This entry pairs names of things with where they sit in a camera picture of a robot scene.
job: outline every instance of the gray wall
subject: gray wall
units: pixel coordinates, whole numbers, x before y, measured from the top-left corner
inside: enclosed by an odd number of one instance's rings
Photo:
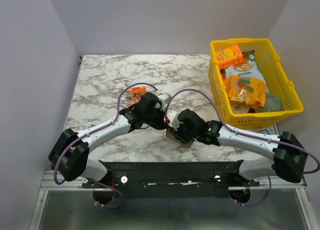
[[[49,0],[0,0],[0,229],[28,229],[79,55]]]
[[[278,125],[296,134],[302,145],[320,157],[320,0],[289,0],[269,38],[281,56],[283,68],[304,105],[304,112]],[[316,166],[312,159],[306,169]],[[306,175],[308,193],[320,219],[320,174]]]
[[[208,54],[266,38],[288,0],[51,0],[81,54]]]

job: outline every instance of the yellow basket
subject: yellow basket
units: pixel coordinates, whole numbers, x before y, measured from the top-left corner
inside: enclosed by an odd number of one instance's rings
[[[235,44],[238,44],[242,52],[255,50],[254,56],[258,69],[262,73],[270,93],[276,94],[281,98],[284,111],[245,114],[232,112],[215,52]],[[303,112],[304,106],[296,93],[294,84],[288,80],[281,66],[280,57],[269,39],[232,38],[217,40],[210,43],[210,50],[209,80],[215,104],[227,124],[241,129],[263,129],[280,122],[290,115]]]

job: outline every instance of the marble surface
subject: marble surface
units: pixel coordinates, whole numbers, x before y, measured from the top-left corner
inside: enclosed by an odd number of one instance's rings
[[[131,84],[146,82],[173,95],[185,88],[213,98],[208,79],[209,55],[85,55],[74,90],[66,128],[84,130],[116,115],[117,98]],[[122,97],[121,108],[129,105]],[[184,92],[170,109],[194,110],[205,121],[218,120],[209,102],[195,92]],[[275,134],[275,128],[268,129]],[[90,159],[114,162],[200,162],[254,160],[262,156],[233,147],[194,142],[190,148],[166,138],[165,131],[141,129],[96,148]]]

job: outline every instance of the bolt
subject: bolt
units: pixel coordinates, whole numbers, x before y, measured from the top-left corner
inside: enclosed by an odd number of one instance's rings
[[[82,178],[82,183],[83,183],[83,184],[86,184],[88,181],[89,181],[89,180],[88,180],[87,178],[85,178],[85,177]]]
[[[221,182],[221,177],[219,175],[215,175],[214,176],[214,179],[217,181],[217,182]]]
[[[121,177],[121,182],[123,184],[127,183],[128,182],[128,178],[126,176]]]

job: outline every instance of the small orange package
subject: small orange package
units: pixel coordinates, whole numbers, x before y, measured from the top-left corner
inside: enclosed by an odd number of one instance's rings
[[[266,84],[255,77],[231,75],[223,81],[231,105],[257,109],[265,106]]]
[[[244,62],[244,56],[238,45],[216,51],[215,55],[220,70]]]
[[[138,87],[133,87],[130,91],[129,91],[129,103],[130,106],[137,104],[142,95],[144,95],[146,93],[146,88],[144,86],[138,86]]]

